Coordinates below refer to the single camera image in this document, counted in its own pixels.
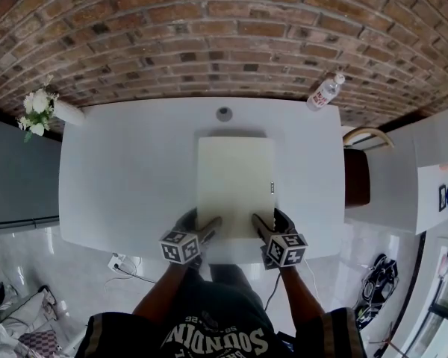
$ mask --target black t-shirt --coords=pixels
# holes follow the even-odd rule
[[[91,317],[76,356],[365,357],[355,316],[347,308],[299,325],[292,350],[255,301],[234,287],[203,281],[174,303],[163,327],[124,313]]]

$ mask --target bottle cap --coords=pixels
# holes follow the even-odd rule
[[[341,85],[341,84],[343,84],[343,83],[345,82],[345,76],[344,76],[344,75],[341,75],[341,74],[339,73],[339,74],[335,75],[335,77],[334,77],[334,81],[335,81],[337,84]]]

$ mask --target glossy floor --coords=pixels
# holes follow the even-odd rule
[[[325,310],[353,307],[361,290],[366,266],[376,256],[386,253],[398,262],[400,282],[378,317],[362,331],[369,357],[378,348],[368,342],[386,337],[396,319],[414,270],[419,239],[383,227],[352,223],[343,235],[339,255],[312,259],[308,264],[315,276],[320,302]],[[104,311],[131,312],[152,287],[136,278],[118,276],[108,268],[111,253],[65,242],[59,227],[0,236],[0,281],[11,283],[25,296],[47,284],[59,303],[60,326],[72,338],[86,325],[88,318]],[[157,280],[167,267],[164,261],[134,259],[137,274]],[[277,271],[264,271],[260,264],[241,266],[254,290],[267,301],[277,278]],[[305,263],[299,272],[315,293],[311,272]],[[209,279],[208,268],[202,276]],[[274,328],[295,333],[290,308],[282,283],[270,303],[268,314]]]

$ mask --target striped sleeve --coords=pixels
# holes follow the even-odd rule
[[[300,325],[294,351],[298,357],[367,358],[350,308],[333,310]]]
[[[90,317],[77,358],[153,357],[159,348],[156,326],[143,317],[102,313]]]

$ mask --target bottle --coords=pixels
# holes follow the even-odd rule
[[[314,94],[308,97],[307,106],[313,111],[317,111],[334,99],[340,92],[340,85],[345,82],[345,77],[336,74],[333,79],[329,78],[321,83]]]

